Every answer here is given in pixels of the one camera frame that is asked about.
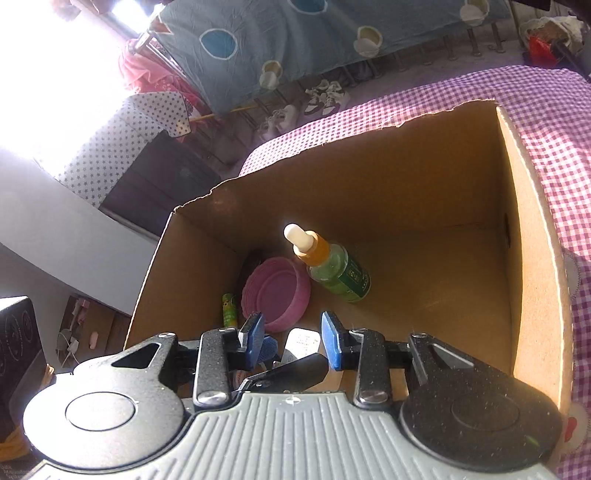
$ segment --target screw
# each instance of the screw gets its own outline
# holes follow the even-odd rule
[[[285,399],[285,403],[291,405],[292,407],[295,407],[299,402],[301,402],[301,399],[294,397],[293,395]]]
[[[388,399],[388,394],[382,390],[363,390],[359,392],[359,401],[370,405],[384,403]]]
[[[219,407],[228,401],[228,394],[219,390],[207,390],[197,395],[197,403],[203,407]]]

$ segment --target cardboard box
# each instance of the cardboard box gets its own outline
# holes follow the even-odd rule
[[[493,102],[305,150],[177,208],[127,345],[162,331],[194,339],[221,326],[222,294],[232,291],[247,253],[293,254],[282,237],[291,222],[342,243],[372,277],[356,304],[313,284],[296,326],[318,329],[321,312],[334,310],[346,327],[387,339],[428,332],[568,411],[572,340],[561,247],[527,152]],[[404,396],[403,376],[393,379],[395,396]]]
[[[105,345],[105,355],[114,355],[123,351],[130,323],[130,317],[123,313],[115,312],[111,331],[109,332],[109,338]]]

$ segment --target pink bowl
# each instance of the pink bowl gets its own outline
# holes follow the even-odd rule
[[[298,260],[265,260],[248,277],[242,290],[242,313],[263,312],[265,331],[283,332],[302,318],[310,301],[310,277]]]

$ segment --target white wall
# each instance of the white wall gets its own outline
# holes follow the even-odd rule
[[[34,161],[1,148],[0,243],[73,289],[130,315],[156,247]]]
[[[56,338],[72,289],[0,245],[0,298],[26,295],[35,318],[47,363],[59,367]]]

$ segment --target bottle label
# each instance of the bottle label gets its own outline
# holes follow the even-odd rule
[[[369,274],[351,256],[349,256],[349,263],[347,263],[345,271],[339,276],[339,280],[347,285],[360,299],[367,295],[371,286]]]
[[[231,293],[226,293],[222,296],[222,315],[224,327],[238,327],[236,297]]]

